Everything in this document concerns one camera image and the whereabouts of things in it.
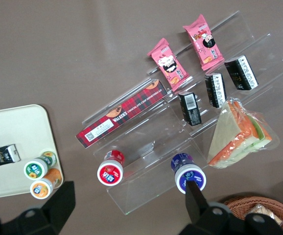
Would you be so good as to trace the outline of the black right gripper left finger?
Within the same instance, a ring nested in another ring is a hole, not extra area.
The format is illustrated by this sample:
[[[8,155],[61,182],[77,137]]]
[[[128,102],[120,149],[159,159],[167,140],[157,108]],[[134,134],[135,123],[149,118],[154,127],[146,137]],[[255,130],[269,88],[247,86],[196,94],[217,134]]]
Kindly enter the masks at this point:
[[[28,209],[4,224],[0,220],[0,235],[58,235],[74,208],[74,182],[66,181],[42,207]]]

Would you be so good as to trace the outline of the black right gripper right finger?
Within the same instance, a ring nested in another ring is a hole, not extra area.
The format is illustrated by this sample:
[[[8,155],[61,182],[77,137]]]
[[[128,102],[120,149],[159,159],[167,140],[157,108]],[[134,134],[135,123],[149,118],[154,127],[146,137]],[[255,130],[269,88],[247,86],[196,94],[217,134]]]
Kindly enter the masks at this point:
[[[193,181],[187,182],[185,203],[191,223],[181,235],[283,235],[283,229],[267,215],[251,213],[241,220],[224,204],[209,205]]]

